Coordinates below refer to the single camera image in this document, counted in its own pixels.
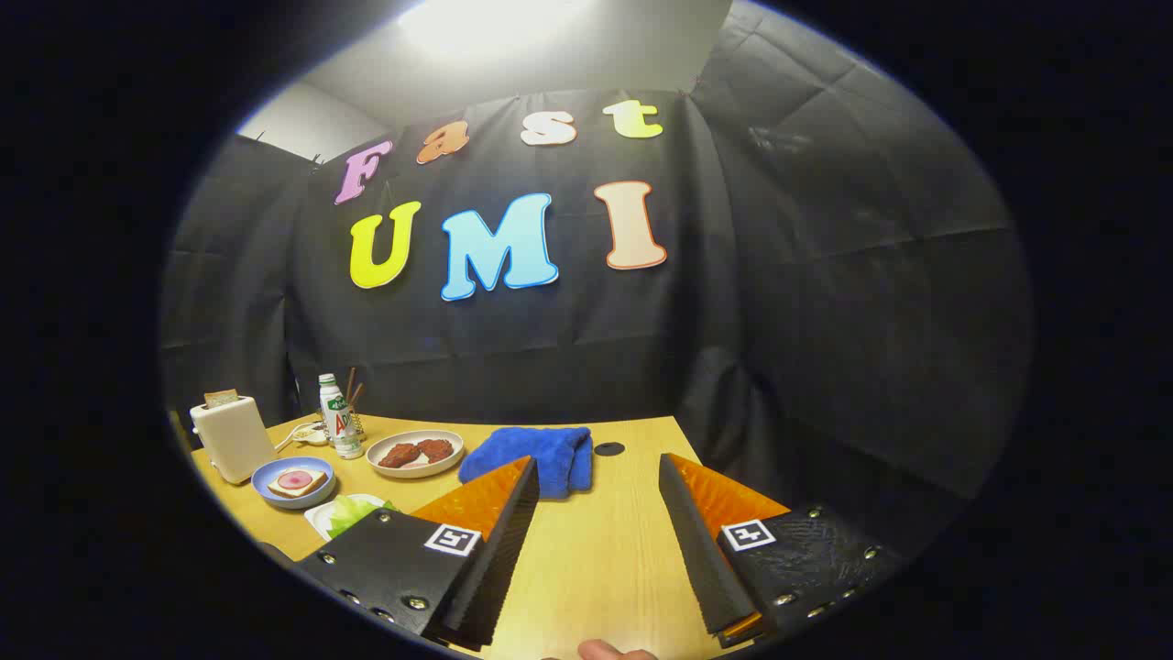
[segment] toast slice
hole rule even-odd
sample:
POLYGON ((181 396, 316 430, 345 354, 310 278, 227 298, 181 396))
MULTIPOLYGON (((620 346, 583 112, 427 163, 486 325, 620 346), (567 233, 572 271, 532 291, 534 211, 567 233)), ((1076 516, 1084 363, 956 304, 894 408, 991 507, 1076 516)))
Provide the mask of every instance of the toast slice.
POLYGON ((224 406, 226 403, 233 403, 239 396, 236 390, 222 390, 219 393, 205 393, 204 394, 204 406, 208 410, 216 408, 217 406, 224 406))
POLYGON ((326 483, 325 472, 319 472, 317 470, 308 470, 305 468, 290 468, 287 470, 282 470, 282 474, 278 475, 277 478, 273 479, 271 484, 269 484, 269 492, 276 496, 293 499, 296 497, 301 497, 318 490, 318 488, 320 488, 325 483, 326 483), (310 482, 303 487, 296 487, 296 488, 290 488, 287 485, 283 487, 280 484, 282 478, 290 475, 291 472, 304 472, 305 475, 308 476, 310 482))

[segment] letter m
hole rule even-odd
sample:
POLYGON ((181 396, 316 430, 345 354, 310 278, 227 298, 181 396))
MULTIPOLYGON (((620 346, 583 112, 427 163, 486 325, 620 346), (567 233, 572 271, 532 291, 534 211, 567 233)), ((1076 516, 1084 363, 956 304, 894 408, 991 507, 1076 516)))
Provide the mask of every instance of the letter m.
POLYGON ((446 300, 473 294, 476 285, 468 278, 468 264, 486 291, 497 285, 501 266, 509 257, 506 286, 523 288, 549 284, 558 278, 558 266, 550 263, 545 250, 545 192, 523 195, 509 203, 497 232, 489 231, 484 219, 473 210, 443 220, 448 233, 448 283, 440 290, 446 300))

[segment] lettuce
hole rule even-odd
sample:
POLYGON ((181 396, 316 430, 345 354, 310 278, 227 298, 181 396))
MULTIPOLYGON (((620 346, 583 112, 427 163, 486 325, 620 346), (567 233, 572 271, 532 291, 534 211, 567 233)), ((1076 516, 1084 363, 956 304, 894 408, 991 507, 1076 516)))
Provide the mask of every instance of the lettuce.
POLYGON ((382 506, 379 508, 368 502, 351 499, 347 496, 334 498, 334 512, 330 517, 330 530, 326 531, 326 536, 331 539, 338 538, 339 535, 351 529, 352 525, 365 518, 367 513, 371 513, 375 509, 399 511, 389 502, 385 502, 382 506))

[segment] blue plate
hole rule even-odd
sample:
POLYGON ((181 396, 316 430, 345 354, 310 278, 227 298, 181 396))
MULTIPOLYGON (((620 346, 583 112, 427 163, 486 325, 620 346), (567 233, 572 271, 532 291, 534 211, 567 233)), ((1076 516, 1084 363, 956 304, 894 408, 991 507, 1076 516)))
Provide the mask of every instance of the blue plate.
POLYGON ((278 458, 272 463, 266 463, 252 474, 252 490, 265 498, 265 502, 278 509, 310 509, 323 503, 334 490, 334 469, 320 458, 308 456, 294 456, 290 458, 278 458), (301 497, 287 498, 276 496, 269 490, 269 484, 277 479, 277 475, 290 468, 301 468, 305 470, 317 470, 326 474, 326 483, 318 487, 318 490, 301 497))

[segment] blue towel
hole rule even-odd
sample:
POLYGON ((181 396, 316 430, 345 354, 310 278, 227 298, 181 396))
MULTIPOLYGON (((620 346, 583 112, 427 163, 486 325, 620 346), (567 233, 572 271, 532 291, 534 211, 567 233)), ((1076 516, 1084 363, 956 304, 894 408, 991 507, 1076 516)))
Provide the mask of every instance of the blue towel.
POLYGON ((523 456, 537 463, 542 499, 564 499, 570 491, 590 490, 590 429, 497 429, 465 458, 456 477, 461 484, 523 456))

